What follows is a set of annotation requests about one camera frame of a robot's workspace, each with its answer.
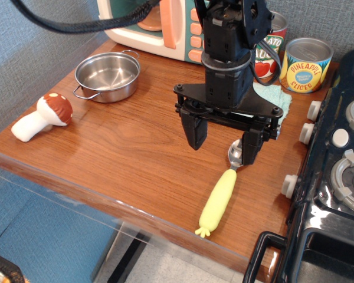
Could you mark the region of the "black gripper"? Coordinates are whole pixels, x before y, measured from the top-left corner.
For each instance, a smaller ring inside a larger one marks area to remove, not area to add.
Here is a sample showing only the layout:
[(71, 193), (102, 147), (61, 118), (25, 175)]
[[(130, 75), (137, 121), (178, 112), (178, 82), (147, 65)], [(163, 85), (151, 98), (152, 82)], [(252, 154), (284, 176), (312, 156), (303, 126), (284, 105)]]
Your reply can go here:
[(202, 54), (204, 83), (177, 84), (176, 112), (181, 118), (188, 144), (198, 150), (207, 137), (208, 123), (244, 131), (242, 163), (254, 163), (264, 143), (276, 139), (283, 110), (261, 98), (253, 88), (255, 55), (246, 53), (240, 60), (222, 62)]

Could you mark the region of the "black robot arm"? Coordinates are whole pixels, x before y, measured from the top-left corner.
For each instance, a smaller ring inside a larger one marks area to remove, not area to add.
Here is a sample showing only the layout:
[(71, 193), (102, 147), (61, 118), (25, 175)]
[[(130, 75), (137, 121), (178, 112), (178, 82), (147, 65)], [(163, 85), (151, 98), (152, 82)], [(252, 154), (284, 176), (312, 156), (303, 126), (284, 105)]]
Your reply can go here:
[(283, 116), (281, 107), (260, 97), (253, 87), (258, 81), (257, 46), (278, 60), (265, 41), (274, 14), (264, 1), (196, 1), (195, 6), (204, 33), (205, 82), (176, 85), (176, 111), (193, 149), (205, 141), (209, 122), (242, 130), (233, 150), (235, 161), (251, 165), (263, 143), (278, 138)]

